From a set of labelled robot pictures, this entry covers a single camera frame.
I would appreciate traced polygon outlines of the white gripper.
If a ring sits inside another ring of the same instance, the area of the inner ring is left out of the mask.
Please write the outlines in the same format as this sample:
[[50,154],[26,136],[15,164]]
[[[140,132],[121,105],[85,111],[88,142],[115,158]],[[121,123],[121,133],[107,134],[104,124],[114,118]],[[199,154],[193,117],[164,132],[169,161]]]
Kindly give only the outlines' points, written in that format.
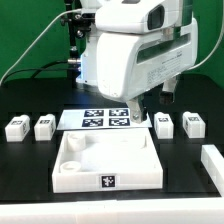
[[128,101],[131,121],[138,124],[147,119],[141,94],[164,82],[159,101],[163,105],[172,104],[179,82],[176,75],[193,66],[197,58],[195,19],[181,28],[175,40],[163,41],[163,37],[162,31],[146,35],[103,33],[98,41],[99,91],[108,99]]

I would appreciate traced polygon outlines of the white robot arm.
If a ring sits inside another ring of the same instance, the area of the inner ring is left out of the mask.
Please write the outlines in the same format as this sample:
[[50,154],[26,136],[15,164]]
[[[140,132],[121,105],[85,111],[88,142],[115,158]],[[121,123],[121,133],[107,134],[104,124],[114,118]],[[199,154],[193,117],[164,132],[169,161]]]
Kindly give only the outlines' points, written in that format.
[[144,93],[161,86],[170,104],[178,76],[197,58],[198,24],[193,0],[81,0],[92,16],[97,87],[103,97],[124,102],[131,120],[145,120]]

